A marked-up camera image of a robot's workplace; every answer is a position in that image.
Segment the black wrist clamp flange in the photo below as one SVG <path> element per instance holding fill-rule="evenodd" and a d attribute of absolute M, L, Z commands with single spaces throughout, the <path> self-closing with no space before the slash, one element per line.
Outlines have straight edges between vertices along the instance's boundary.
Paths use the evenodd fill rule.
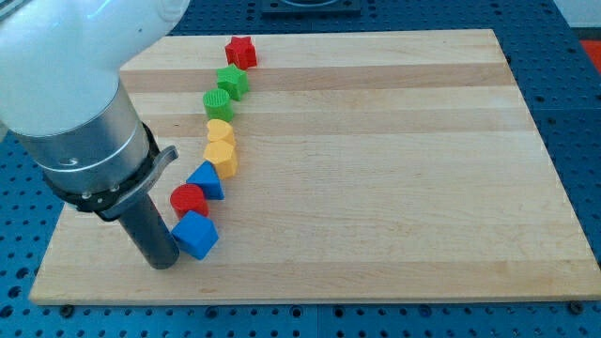
<path fill-rule="evenodd" d="M 174 146 L 160 150 L 149 127 L 142 123 L 135 133 L 145 137 L 145 156 L 125 178 L 118 180 L 133 149 L 129 141 L 116 155 L 77 170 L 46 170 L 44 181 L 66 203 L 82 212 L 94 212 L 106 222 L 114 221 L 140 205 L 169 163 L 177 159 Z"/>

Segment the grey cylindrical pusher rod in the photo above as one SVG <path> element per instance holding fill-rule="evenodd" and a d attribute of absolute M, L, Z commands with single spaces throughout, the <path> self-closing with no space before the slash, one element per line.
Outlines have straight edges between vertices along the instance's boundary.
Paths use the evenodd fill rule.
<path fill-rule="evenodd" d="M 126 209 L 117 220 L 152 268 L 168 269 L 177 262 L 177 243 L 148 194 Z"/>

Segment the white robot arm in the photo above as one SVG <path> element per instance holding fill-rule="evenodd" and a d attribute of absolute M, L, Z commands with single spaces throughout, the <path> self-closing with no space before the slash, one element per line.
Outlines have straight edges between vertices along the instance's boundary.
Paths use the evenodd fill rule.
<path fill-rule="evenodd" d="M 177 150 L 157 145 L 120 71 L 167 35 L 188 6 L 189 0 L 1 5 L 2 123 L 57 197 L 120 222 L 154 269 L 179 257 L 149 197 Z"/>

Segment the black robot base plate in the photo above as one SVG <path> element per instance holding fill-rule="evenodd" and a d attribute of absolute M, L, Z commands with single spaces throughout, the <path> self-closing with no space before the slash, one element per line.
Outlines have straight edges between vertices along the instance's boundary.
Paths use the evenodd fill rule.
<path fill-rule="evenodd" d="M 264 15 L 284 14 L 358 14 L 361 0 L 259 0 Z"/>

